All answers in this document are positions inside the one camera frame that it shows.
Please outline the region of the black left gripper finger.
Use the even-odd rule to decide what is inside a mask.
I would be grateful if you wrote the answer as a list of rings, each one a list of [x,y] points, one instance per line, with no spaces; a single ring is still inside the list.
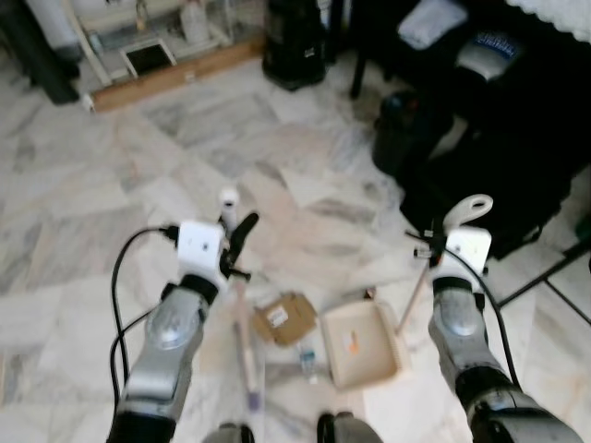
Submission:
[[[257,212],[250,212],[229,234],[227,239],[227,263],[237,262],[242,249],[245,248],[245,242],[249,233],[253,231],[259,219],[260,216]]]

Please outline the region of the broom with wooden handle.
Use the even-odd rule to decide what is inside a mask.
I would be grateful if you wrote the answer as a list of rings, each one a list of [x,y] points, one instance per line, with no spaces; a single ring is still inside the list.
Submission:
[[[239,206],[239,193],[233,188],[221,191],[221,215],[220,223],[225,230],[225,250],[223,262],[227,262],[227,239],[240,218],[237,216]],[[228,280],[231,284],[231,292],[234,296],[232,312],[234,316],[234,329],[236,332],[236,349],[239,350],[242,364],[242,381],[247,392],[247,409],[252,414],[261,413],[263,405],[263,381],[259,370],[257,355],[255,354],[254,341],[252,339],[252,308],[248,306],[246,299],[246,287],[248,280],[233,278]]]

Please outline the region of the beige dustpan with wooden handle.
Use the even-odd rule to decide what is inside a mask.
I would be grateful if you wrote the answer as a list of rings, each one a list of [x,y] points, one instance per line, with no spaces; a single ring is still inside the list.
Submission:
[[[476,227],[473,222],[491,207],[493,198],[489,195],[468,196],[443,219],[432,221],[428,231],[446,239],[447,233],[460,225]],[[432,299],[428,332],[442,349],[440,371],[449,389],[460,392],[459,376],[479,368],[491,372],[495,385],[514,381],[515,373],[503,370],[490,350],[484,307],[491,304],[491,295],[482,271],[474,274],[469,270],[456,277],[442,273],[439,263],[434,269],[426,266],[425,284]],[[373,300],[364,299],[362,293],[321,314],[322,340],[336,388],[352,391],[376,387],[408,366],[400,337],[404,324],[376,291]]]

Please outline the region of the brown cardboard piece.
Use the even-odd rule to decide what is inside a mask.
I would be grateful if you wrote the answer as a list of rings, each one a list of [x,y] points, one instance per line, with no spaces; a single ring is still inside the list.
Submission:
[[[266,306],[255,307],[250,322],[263,341],[287,347],[307,337],[316,328],[317,317],[304,293],[283,292]]]

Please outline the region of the black tripod legs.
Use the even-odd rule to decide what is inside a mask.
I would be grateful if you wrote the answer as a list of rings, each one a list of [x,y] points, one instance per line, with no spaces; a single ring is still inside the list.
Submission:
[[[539,286],[539,284],[545,284],[546,287],[549,288],[554,295],[557,295],[559,299],[562,300],[563,303],[566,304],[567,307],[573,310],[575,314],[578,314],[579,317],[582,318],[583,321],[586,322],[588,326],[591,325],[591,317],[587,315],[586,312],[583,311],[582,308],[578,307],[573,300],[567,298],[567,296],[561,291],[558,290],[556,286],[552,282],[549,281],[550,277],[553,277],[554,274],[558,274],[559,271],[563,271],[566,267],[572,265],[575,261],[578,261],[580,257],[585,257],[585,255],[590,252],[591,249],[591,241],[580,240],[577,245],[573,245],[569,249],[564,250],[564,257],[561,261],[554,263],[554,265],[549,266],[549,269],[543,271],[529,282],[525,283],[523,287],[518,288],[518,290],[514,291],[510,295],[506,296],[503,299],[495,299],[493,298],[494,307],[500,308],[505,307],[512,301],[519,298],[519,296],[533,290],[533,288]]]

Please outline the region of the small clear plastic bottle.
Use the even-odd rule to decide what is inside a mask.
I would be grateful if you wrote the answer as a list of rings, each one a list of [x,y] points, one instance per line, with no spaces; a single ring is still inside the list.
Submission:
[[[298,363],[304,379],[309,384],[317,384],[320,381],[320,376],[318,376],[317,355],[314,347],[309,343],[297,343],[296,351],[298,352]]]

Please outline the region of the black cylinder container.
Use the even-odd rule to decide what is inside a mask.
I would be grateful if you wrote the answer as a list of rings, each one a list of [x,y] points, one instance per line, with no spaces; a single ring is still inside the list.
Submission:
[[[382,173],[402,180],[440,142],[440,107],[425,94],[400,91],[380,103],[371,157]]]

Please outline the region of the large black bag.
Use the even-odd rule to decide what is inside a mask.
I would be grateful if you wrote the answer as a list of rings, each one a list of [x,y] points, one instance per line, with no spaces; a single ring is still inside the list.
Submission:
[[[351,13],[358,66],[380,65],[440,107],[438,145],[402,180],[393,177],[400,210],[426,231],[460,199],[489,195],[493,207],[476,224],[491,233],[490,254],[501,260],[537,240],[590,163],[578,84],[588,77],[591,47],[505,0],[455,0],[467,21],[415,50],[397,29],[418,1],[354,0]],[[478,32],[503,32],[524,46],[490,83],[455,64]]]

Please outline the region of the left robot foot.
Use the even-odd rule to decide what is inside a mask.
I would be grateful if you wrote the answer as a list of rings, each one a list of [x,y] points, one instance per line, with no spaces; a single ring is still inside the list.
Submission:
[[[201,443],[255,443],[255,438],[249,425],[223,423],[208,432]]]

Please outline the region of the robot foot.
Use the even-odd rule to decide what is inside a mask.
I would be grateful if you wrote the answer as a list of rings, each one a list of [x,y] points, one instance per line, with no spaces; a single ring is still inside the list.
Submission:
[[[321,414],[316,432],[317,443],[383,443],[372,426],[350,411]]]
[[[255,438],[249,425],[223,423],[208,432],[201,443],[255,443]]]

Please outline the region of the black bin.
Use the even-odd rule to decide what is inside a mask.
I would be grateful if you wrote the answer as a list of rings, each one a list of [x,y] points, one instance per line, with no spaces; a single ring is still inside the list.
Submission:
[[[286,91],[320,83],[326,75],[322,25],[317,0],[267,0],[263,75]]]

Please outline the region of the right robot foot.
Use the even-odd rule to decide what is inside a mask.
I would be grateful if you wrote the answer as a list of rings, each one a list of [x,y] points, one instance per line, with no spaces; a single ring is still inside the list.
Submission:
[[[350,411],[321,414],[316,432],[317,443],[383,443],[372,426]]]

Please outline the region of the white pillow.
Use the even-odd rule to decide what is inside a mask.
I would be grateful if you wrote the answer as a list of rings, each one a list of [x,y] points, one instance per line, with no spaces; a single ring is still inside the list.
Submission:
[[[419,0],[398,25],[398,37],[415,50],[426,50],[468,19],[455,0]]]

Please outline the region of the tall black object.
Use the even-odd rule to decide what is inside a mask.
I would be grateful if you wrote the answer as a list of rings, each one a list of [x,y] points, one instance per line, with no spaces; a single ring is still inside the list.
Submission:
[[[76,65],[60,58],[48,43],[32,8],[25,0],[0,0],[0,34],[11,45],[30,80],[41,85],[55,105],[79,101],[73,79],[79,75]]]

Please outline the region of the white frame stand wooden base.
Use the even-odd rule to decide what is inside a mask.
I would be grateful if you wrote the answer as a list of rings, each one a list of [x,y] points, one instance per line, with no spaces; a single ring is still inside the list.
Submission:
[[[202,0],[209,41],[189,43],[186,0],[56,0],[78,38],[85,72],[81,101],[107,113],[195,83],[261,55],[265,0]]]

